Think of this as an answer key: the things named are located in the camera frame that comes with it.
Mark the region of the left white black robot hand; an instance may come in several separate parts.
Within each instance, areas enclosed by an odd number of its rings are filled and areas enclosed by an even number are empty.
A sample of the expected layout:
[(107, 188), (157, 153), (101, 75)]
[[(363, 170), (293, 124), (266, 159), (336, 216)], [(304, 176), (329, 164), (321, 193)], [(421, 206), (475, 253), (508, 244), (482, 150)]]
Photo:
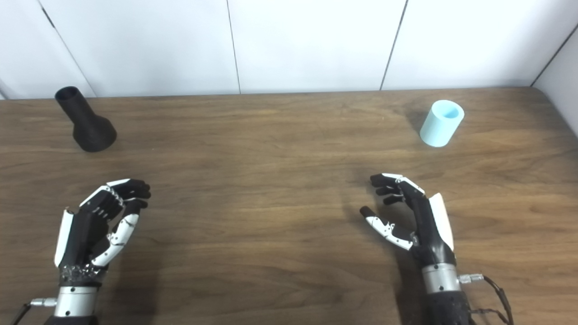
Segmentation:
[(65, 208), (54, 257), (59, 286), (100, 287), (150, 197), (146, 182), (121, 179), (98, 187), (79, 204), (77, 212)]

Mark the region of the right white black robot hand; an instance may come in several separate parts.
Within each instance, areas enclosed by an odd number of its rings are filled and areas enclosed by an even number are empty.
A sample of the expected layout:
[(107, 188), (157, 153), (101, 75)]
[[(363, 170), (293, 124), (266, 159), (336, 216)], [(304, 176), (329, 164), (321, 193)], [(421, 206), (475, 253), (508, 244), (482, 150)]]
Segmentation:
[(451, 227), (440, 193), (428, 198), (421, 187), (400, 174), (371, 175), (370, 183), (376, 194), (384, 197), (384, 205), (402, 202), (410, 208), (415, 218), (416, 229), (410, 231), (363, 206), (360, 214), (379, 235), (397, 247), (410, 251), (421, 268), (434, 264), (456, 266), (452, 235), (443, 235), (443, 230), (450, 230)]

